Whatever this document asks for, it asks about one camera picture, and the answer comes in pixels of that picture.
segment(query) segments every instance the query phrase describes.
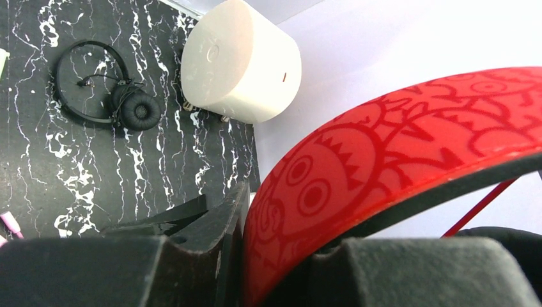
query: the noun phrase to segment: black headphones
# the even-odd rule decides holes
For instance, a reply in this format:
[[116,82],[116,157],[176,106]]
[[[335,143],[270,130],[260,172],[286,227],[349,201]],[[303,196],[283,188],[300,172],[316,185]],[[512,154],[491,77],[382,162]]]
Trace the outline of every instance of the black headphones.
[[[109,103],[107,104],[107,107],[111,112],[111,116],[107,118],[90,116],[70,107],[66,97],[64,97],[62,94],[59,79],[60,66],[63,60],[69,56],[74,49],[85,45],[96,45],[105,49],[107,53],[109,53],[116,60],[121,70],[121,79],[108,75],[93,74],[77,82],[77,85],[83,87],[93,86],[90,79],[92,77],[107,77],[118,81],[118,84],[111,92],[111,97],[109,99]],[[132,79],[129,77],[126,63],[124,60],[122,60],[122,57],[118,54],[118,52],[110,45],[106,45],[102,42],[97,42],[95,40],[83,40],[67,48],[62,53],[56,64],[54,86],[56,88],[56,94],[62,108],[68,111],[70,114],[78,118],[82,118],[86,122],[99,124],[111,123],[116,126],[124,126],[130,130],[143,131],[151,129],[160,121],[162,110],[160,109],[160,106],[156,100],[141,89],[144,86],[143,83],[135,83],[132,81]]]

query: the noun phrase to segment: red headband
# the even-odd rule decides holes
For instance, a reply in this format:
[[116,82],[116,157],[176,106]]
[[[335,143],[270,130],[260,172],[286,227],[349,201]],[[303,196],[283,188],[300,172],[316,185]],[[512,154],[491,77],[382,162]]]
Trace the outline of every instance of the red headband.
[[244,234],[245,306],[369,218],[439,187],[426,208],[535,170],[541,152],[539,67],[441,78],[343,113],[292,148],[258,190]]

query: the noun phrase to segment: black marble surface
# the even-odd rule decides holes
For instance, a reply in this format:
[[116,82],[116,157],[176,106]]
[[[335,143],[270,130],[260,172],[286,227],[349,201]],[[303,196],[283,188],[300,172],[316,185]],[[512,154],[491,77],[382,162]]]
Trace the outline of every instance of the black marble surface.
[[[25,237],[98,235],[201,193],[218,205],[237,180],[259,186],[252,126],[180,107],[178,53],[194,27],[190,17],[157,0],[0,1],[0,48],[11,53],[0,78],[0,210],[13,212]],[[159,126],[129,132],[66,118],[52,69],[82,39],[119,51],[162,105]],[[114,81],[75,85],[92,73],[116,70],[103,50],[84,47],[61,78],[68,99],[97,114]]]

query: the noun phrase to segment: white wall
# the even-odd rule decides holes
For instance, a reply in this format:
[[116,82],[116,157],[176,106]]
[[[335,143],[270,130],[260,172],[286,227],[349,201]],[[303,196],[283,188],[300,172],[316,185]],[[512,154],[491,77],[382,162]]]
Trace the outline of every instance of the white wall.
[[[279,24],[300,47],[303,77],[291,106],[254,128],[262,179],[304,136],[372,98],[446,75],[542,66],[541,16],[540,0],[324,0]],[[538,174],[523,177],[467,226],[542,233],[536,219],[541,188]],[[450,201],[378,235],[440,236],[486,193]]]
[[[201,14],[209,12],[224,0],[170,0]],[[246,0],[253,8],[274,24],[322,2],[322,0]]]

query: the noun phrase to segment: black plastic piece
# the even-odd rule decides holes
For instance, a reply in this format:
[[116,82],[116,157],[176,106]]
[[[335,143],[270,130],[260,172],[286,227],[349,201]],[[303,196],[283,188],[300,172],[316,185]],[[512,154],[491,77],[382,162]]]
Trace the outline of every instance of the black plastic piece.
[[501,243],[517,260],[536,295],[542,299],[542,235],[505,227],[476,227],[461,230],[456,237],[487,237]]
[[172,235],[206,214],[206,196],[139,221],[117,224],[100,231],[102,235]]
[[313,307],[542,306],[491,239],[346,239],[313,256],[309,280]]
[[[249,184],[240,182],[202,216],[204,196],[179,206],[183,210],[108,228],[104,238],[11,241],[0,249],[0,306],[234,307],[240,288],[240,215],[248,205]],[[170,238],[134,235],[179,220],[187,223],[175,219],[194,215],[200,218]]]

